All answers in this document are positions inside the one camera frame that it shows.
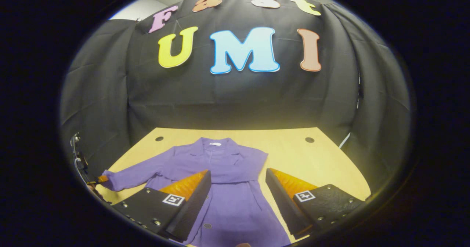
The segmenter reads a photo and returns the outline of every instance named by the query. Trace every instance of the letter m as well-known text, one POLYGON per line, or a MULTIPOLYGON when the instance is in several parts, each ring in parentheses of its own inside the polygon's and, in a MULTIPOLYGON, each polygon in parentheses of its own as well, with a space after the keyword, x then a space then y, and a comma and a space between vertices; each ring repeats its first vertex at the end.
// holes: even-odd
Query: letter m
POLYGON ((246 61, 253 53, 253 61, 248 68, 254 72, 275 72, 279 70, 279 63, 274 60, 272 51, 273 28, 253 28, 243 43, 229 31, 212 33, 210 38, 215 43, 215 63, 210 68, 211 73, 228 73, 232 69, 227 64, 227 56, 238 71, 242 71, 246 61))

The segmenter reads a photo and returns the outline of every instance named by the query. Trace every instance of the wooden table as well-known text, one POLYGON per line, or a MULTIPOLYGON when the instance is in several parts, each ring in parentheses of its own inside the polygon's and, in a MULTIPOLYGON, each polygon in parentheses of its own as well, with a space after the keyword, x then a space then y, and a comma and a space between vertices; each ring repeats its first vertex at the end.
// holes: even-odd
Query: wooden table
MULTIPOLYGON (((223 139, 230 137, 239 145, 257 148, 269 155, 258 178, 261 191, 284 226, 291 242, 295 240, 287 230, 277 204, 265 182, 266 168, 272 167, 293 175, 318 187, 333 184, 354 197, 365 200, 370 189, 354 163, 318 128, 296 128, 288 130, 183 130, 155 128, 146 137, 129 149, 109 170, 118 172, 175 145, 187 145, 200 137, 223 139), (314 139, 313 143, 306 137, 314 139)), ((116 204, 134 195, 145 184, 131 189, 113 192, 97 185, 96 190, 104 199, 116 204)))

